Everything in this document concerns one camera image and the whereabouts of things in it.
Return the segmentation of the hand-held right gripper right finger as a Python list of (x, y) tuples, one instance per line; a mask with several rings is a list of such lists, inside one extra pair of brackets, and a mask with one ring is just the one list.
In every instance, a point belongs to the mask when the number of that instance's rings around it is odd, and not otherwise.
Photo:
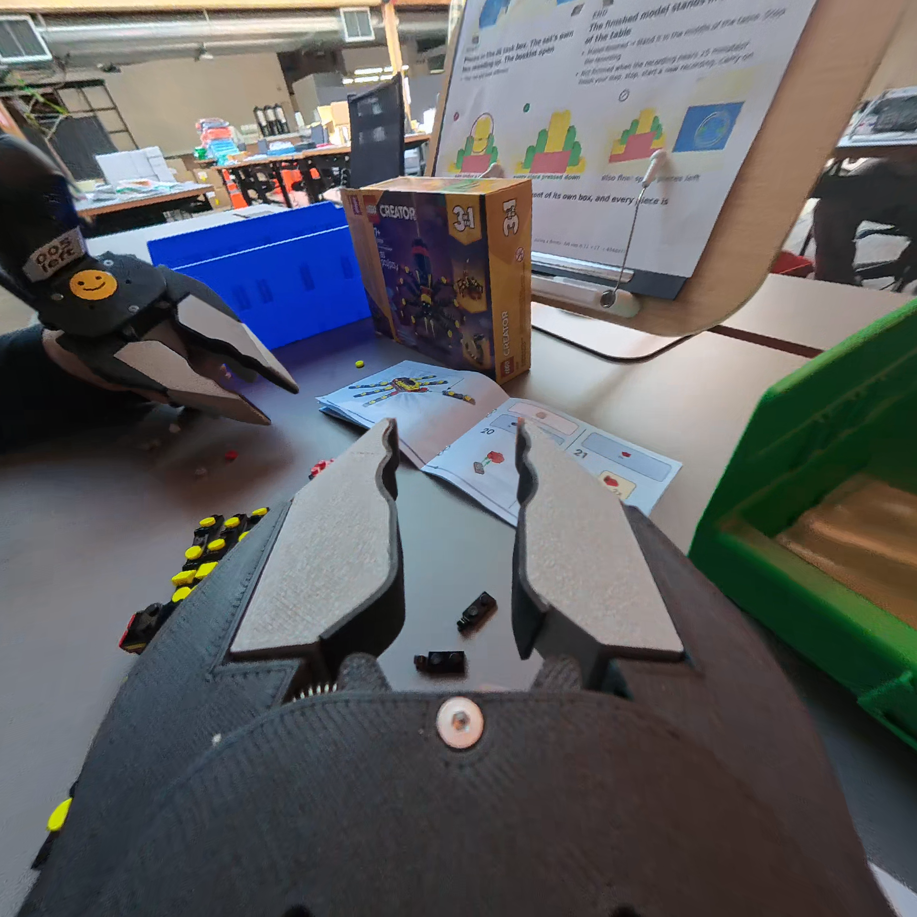
[(512, 635), (520, 659), (566, 656), (583, 678), (685, 648), (627, 507), (538, 426), (518, 425)]

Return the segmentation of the silver air duct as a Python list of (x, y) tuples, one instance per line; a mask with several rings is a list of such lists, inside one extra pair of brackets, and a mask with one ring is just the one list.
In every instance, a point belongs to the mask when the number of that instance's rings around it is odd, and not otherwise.
[(52, 56), (71, 67), (386, 45), (380, 7), (32, 13)]

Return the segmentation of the person's left hand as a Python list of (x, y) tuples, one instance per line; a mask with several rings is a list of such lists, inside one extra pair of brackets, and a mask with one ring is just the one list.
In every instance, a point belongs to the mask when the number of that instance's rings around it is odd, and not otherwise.
[(42, 330), (41, 343), (47, 357), (64, 373), (103, 391), (120, 394), (131, 393), (132, 395), (141, 397), (141, 399), (148, 403), (171, 405), (173, 407), (177, 406), (176, 402), (162, 393), (113, 384), (97, 375), (84, 361), (76, 356), (75, 353), (67, 350), (61, 345), (59, 338), (62, 334), (63, 332), (60, 330), (49, 330), (44, 328)]

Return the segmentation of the building instruction booklet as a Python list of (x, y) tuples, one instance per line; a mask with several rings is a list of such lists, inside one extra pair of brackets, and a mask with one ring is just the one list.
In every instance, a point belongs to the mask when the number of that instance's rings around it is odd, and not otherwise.
[(650, 514), (682, 464), (553, 407), (508, 395), (485, 375), (402, 361), (317, 399), (365, 429), (396, 420), (400, 451), (424, 473), (516, 525), (518, 422), (541, 429), (603, 487)]

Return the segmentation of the black yellow brick spider model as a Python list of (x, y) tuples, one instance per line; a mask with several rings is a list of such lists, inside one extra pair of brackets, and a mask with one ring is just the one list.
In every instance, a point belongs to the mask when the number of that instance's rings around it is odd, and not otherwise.
[(249, 513), (212, 514), (201, 519), (193, 531), (191, 544), (183, 553), (181, 569), (171, 576), (169, 598), (134, 613), (119, 640), (119, 648), (132, 655), (141, 655), (196, 586), (269, 512), (269, 507), (262, 506)]

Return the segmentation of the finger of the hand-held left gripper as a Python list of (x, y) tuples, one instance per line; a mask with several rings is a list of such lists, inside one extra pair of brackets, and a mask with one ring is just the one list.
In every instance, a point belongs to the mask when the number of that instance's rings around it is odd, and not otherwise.
[(192, 408), (211, 416), (268, 427), (269, 417), (247, 397), (226, 388), (191, 358), (156, 339), (107, 339), (107, 379), (166, 404)]
[(234, 314), (188, 294), (178, 302), (175, 320), (196, 347), (218, 357), (240, 380), (253, 383), (260, 378), (290, 394), (300, 392), (292, 375)]

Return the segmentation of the green plastic bin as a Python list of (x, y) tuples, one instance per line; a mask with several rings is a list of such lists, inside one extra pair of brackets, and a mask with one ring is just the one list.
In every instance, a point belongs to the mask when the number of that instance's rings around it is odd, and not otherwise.
[(916, 747), (916, 303), (761, 397), (690, 559)]

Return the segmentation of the white stand ledge bar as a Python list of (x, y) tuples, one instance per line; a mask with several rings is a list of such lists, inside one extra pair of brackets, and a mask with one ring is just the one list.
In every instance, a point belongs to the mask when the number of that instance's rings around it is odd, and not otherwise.
[(634, 318), (641, 310), (633, 294), (614, 284), (533, 273), (531, 292), (533, 300), (540, 303), (607, 322)]

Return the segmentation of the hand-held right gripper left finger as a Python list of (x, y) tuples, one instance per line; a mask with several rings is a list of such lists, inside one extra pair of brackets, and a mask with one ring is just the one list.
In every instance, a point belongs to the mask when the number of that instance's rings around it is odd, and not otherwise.
[(339, 667), (378, 658), (405, 624), (396, 419), (375, 424), (301, 488), (270, 543), (233, 659)]

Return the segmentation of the printed instruction sheet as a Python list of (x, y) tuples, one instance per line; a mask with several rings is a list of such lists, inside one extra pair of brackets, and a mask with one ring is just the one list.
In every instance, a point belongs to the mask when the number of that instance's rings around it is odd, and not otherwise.
[(442, 98), (435, 176), (497, 164), (533, 191), (533, 254), (675, 299), (815, 7), (811, 1), (467, 2)]

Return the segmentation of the long background work table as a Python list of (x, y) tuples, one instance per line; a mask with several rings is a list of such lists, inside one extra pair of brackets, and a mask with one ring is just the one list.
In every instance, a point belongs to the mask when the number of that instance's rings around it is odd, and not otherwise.
[(245, 197), (249, 198), (249, 191), (255, 191), (261, 203), (268, 202), (266, 189), (275, 182), (284, 204), (293, 208), (295, 204), (283, 178), (285, 171), (300, 174), (301, 180), (295, 185), (296, 189), (305, 192), (310, 203), (316, 203), (325, 190), (323, 180), (331, 171), (339, 176), (346, 188), (362, 188), (402, 177), (407, 150), (420, 149), (430, 141), (430, 137), (429, 133), (407, 133), (396, 142), (397, 153), (388, 142), (364, 139), (358, 140), (355, 155), (352, 155), (350, 145), (324, 145), (286, 154), (279, 151), (272, 154), (238, 154), (224, 163), (209, 160), (206, 164), (232, 173)]

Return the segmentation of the purple toy set box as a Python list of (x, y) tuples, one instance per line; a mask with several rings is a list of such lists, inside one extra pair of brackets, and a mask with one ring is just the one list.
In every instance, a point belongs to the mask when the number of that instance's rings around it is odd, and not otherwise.
[(405, 176), (340, 202), (380, 336), (500, 385), (530, 371), (531, 180)]

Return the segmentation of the person's left forearm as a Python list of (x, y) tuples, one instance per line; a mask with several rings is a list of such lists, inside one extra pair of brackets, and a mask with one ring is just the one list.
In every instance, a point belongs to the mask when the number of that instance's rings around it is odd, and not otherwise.
[(140, 419), (150, 405), (64, 373), (46, 355), (39, 325), (1, 337), (1, 455), (86, 430)]

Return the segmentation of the black computer monitor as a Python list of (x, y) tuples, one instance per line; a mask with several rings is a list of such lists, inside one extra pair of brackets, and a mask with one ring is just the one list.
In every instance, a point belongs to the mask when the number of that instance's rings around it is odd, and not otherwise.
[(349, 94), (348, 187), (358, 189), (405, 175), (405, 100), (402, 80)]

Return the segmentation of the instruction sheet on wooden stand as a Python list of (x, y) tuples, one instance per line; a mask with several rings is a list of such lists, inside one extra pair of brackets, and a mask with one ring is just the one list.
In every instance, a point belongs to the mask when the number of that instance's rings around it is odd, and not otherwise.
[[(603, 322), (660, 338), (687, 338), (719, 325), (765, 281), (854, 105), (915, 7), (915, 2), (893, 1), (815, 4), (693, 276), (673, 300), (630, 292), (641, 304), (639, 314)], [(559, 259), (534, 255), (532, 247), (533, 273), (607, 284), (618, 276), (610, 270), (594, 277), (564, 269)]]

